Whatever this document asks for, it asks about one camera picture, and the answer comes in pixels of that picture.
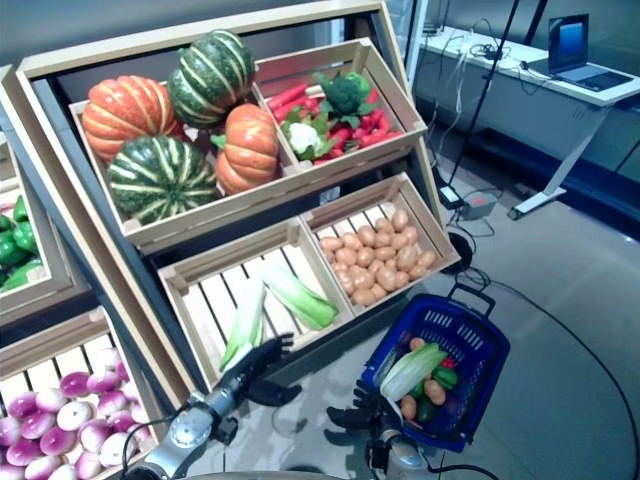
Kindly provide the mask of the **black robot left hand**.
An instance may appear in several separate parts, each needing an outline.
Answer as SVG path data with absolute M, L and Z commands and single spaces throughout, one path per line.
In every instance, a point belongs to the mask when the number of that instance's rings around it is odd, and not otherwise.
M 223 374 L 217 386 L 231 395 L 235 408 L 245 400 L 267 407 L 281 407 L 301 392 L 300 385 L 285 387 L 264 376 L 266 370 L 290 354 L 293 333 L 287 332 L 251 349 L 238 363 Z

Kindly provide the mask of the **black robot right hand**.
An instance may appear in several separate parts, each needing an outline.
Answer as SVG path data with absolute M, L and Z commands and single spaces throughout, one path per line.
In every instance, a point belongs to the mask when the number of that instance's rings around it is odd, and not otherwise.
M 330 444 L 370 446 L 381 443 L 381 435 L 386 430 L 400 428 L 399 417 L 377 387 L 359 379 L 353 395 L 349 407 L 326 408 L 331 427 L 326 428 L 323 434 Z

